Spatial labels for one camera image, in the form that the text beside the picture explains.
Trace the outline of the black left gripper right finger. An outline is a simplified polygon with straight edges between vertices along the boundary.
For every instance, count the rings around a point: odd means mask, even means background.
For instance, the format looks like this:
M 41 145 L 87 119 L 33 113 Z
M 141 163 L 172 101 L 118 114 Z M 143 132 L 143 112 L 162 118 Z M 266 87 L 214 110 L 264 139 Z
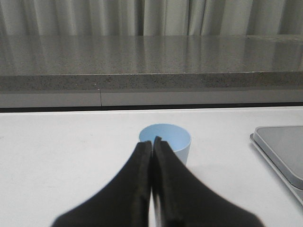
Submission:
M 200 182 L 156 137 L 152 156 L 152 193 L 158 227 L 261 227 L 260 219 Z

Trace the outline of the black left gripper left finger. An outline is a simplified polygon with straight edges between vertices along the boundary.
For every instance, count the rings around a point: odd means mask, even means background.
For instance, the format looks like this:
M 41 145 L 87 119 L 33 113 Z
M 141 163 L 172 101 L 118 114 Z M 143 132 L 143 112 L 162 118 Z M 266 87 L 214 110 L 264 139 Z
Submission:
M 54 227 L 146 227 L 151 194 L 151 142 L 137 143 L 118 174 L 97 194 L 59 216 Z

